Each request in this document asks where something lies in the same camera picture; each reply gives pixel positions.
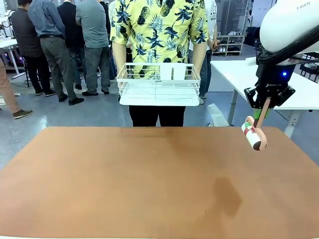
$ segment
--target white wire basket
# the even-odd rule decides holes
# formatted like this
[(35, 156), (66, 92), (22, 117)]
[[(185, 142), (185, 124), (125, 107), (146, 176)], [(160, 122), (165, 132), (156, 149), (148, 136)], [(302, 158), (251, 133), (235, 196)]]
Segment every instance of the white wire basket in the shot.
[(200, 77), (193, 64), (126, 63), (117, 81), (121, 105), (199, 105)]

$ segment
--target person in yellow shirt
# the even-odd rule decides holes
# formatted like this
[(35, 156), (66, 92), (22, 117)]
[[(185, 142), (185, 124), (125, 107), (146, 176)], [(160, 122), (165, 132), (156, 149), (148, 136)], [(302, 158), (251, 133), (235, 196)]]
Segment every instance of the person in yellow shirt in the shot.
[[(200, 72), (208, 40), (204, 0), (115, 0), (111, 41), (118, 69), (130, 37), (133, 62), (187, 63), (189, 39)], [(130, 106), (133, 126), (183, 126), (185, 107)]]

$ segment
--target yellow shirt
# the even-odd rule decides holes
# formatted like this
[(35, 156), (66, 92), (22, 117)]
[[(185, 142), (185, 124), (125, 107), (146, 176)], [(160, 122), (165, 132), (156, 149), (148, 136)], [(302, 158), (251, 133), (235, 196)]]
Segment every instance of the yellow shirt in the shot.
[(133, 62), (187, 63), (188, 42), (208, 40), (204, 0), (115, 0), (111, 41), (132, 42)]

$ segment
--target shoe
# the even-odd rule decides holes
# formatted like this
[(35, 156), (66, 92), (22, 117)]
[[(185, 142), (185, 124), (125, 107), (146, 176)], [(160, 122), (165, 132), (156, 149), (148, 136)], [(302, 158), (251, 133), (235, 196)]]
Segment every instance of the shoe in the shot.
[(85, 92), (82, 92), (82, 95), (83, 96), (98, 96), (99, 93), (89, 93), (89, 92), (85, 91)]
[(81, 85), (75, 85), (75, 88), (78, 89), (78, 90), (81, 90), (82, 86)]
[(19, 119), (19, 118), (28, 116), (28, 115), (30, 115), (30, 114), (32, 114), (32, 113), (33, 113), (33, 111), (20, 110), (20, 111), (18, 111), (18, 112), (16, 112), (16, 113), (13, 113), (13, 117), (14, 117), (14, 119), (16, 120), (16, 119)]
[(75, 98), (74, 100), (69, 100), (69, 106), (73, 106), (84, 101), (83, 98)]
[(64, 94), (61, 98), (59, 98), (59, 102), (65, 102), (65, 100), (68, 98), (68, 95)]
[(41, 91), (36, 91), (36, 92), (35, 92), (35, 95), (36, 95), (36, 96), (40, 96), (40, 95), (42, 95), (43, 93), (44, 93), (43, 90), (41, 90)]
[(102, 92), (103, 92), (105, 95), (109, 95), (109, 94), (110, 94), (109, 91), (103, 91), (103, 90), (102, 90)]
[(56, 92), (54, 90), (50, 90), (49, 92), (45, 93), (45, 97), (55, 96)]
[(203, 105), (203, 104), (204, 104), (204, 100), (203, 100), (201, 97), (198, 97), (198, 100), (199, 100), (199, 104), (200, 104), (200, 105)]

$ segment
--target brown table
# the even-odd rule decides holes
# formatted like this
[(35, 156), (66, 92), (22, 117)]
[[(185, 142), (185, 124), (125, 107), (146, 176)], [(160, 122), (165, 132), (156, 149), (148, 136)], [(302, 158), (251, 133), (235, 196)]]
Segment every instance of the brown table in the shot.
[(280, 130), (51, 127), (0, 172), (0, 235), (319, 237), (319, 167)]

